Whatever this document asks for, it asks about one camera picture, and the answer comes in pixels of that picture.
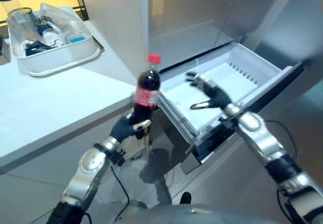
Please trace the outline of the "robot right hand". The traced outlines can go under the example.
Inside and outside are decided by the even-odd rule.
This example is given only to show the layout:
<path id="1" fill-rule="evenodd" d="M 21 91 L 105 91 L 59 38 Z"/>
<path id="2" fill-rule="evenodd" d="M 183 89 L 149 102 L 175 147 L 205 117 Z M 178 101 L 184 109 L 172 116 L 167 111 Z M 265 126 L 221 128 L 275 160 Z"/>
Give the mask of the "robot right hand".
<path id="1" fill-rule="evenodd" d="M 209 97 L 208 101 L 196 103 L 190 106 L 191 110 L 199 110 L 204 108 L 220 108 L 224 110 L 230 103 L 230 97 L 221 89 L 213 80 L 203 74 L 197 72 L 187 72 L 186 79 L 191 86 L 196 87 Z"/>

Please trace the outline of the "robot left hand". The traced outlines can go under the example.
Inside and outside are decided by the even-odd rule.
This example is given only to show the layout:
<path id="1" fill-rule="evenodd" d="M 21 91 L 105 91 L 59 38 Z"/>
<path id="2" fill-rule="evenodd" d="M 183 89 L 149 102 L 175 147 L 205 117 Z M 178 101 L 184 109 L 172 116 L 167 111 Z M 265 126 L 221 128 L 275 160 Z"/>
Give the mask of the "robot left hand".
<path id="1" fill-rule="evenodd" d="M 129 111 L 122 116 L 113 126 L 110 136 L 119 143 L 130 136 L 135 136 L 138 140 L 147 135 L 148 129 L 152 123 L 150 119 L 133 124 L 133 112 Z"/>

